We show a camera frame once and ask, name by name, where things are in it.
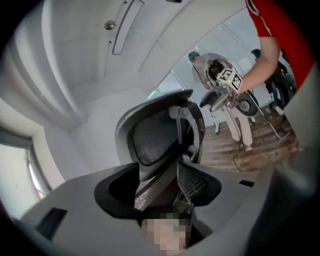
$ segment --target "white shoe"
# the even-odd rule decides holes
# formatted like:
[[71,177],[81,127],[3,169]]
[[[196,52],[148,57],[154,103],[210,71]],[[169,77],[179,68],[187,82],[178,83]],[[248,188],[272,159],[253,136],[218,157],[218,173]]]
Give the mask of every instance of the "white shoe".
[[283,116],[285,114],[284,111],[279,106],[274,106],[273,108],[274,108],[275,111],[277,111],[277,113],[280,116]]

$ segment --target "white stand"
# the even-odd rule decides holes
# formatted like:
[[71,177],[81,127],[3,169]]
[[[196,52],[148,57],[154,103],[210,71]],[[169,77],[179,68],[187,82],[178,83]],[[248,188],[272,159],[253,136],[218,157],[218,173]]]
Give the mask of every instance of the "white stand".
[[217,122],[217,120],[216,120],[216,118],[215,118],[214,114],[213,114],[211,111],[210,111],[210,113],[211,113],[211,116],[212,116],[213,122],[214,122],[214,124],[215,124],[215,133],[217,134],[217,133],[219,132],[219,123]]

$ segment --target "wooden floor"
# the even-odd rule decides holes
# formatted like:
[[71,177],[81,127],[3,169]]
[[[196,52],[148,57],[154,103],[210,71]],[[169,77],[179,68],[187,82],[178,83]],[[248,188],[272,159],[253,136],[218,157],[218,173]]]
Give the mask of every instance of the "wooden floor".
[[250,121],[253,150],[240,151],[239,142],[232,139],[227,123],[223,122],[220,124],[218,134],[215,133],[215,126],[205,129],[201,164],[220,170],[238,172],[233,162],[233,157],[238,154],[234,161],[241,171],[256,172],[299,150],[296,136],[285,117],[274,112],[265,113],[276,129],[282,129],[282,132],[279,132],[281,136],[285,134],[283,131],[290,132],[286,139],[278,139],[268,121],[260,114],[256,117],[255,123]]

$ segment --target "shoe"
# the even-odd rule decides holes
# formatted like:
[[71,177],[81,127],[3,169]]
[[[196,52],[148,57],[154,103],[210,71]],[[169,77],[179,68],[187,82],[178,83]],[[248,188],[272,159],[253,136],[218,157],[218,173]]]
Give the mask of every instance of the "shoe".
[[245,151],[251,151],[253,149],[252,144],[249,146],[245,146]]
[[273,108],[280,116],[283,116],[285,114],[279,106],[274,106]]

